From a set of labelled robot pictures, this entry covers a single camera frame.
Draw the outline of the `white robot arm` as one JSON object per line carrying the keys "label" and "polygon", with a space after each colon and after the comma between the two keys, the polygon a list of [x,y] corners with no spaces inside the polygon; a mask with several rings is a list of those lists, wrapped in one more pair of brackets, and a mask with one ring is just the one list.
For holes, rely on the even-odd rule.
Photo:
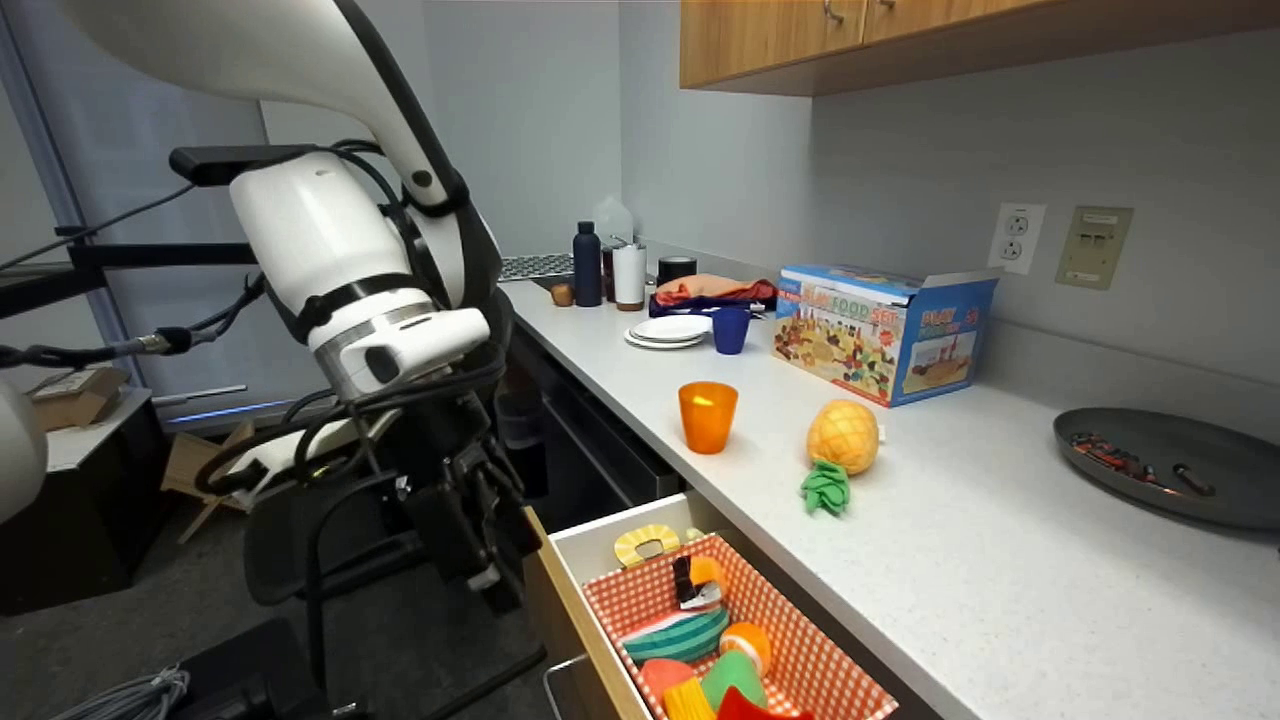
{"label": "white robot arm", "polygon": [[292,337],[338,402],[378,402],[490,337],[496,242],[360,0],[62,0],[117,60],[216,98],[344,111],[390,165],[376,200],[335,144],[200,149]]}

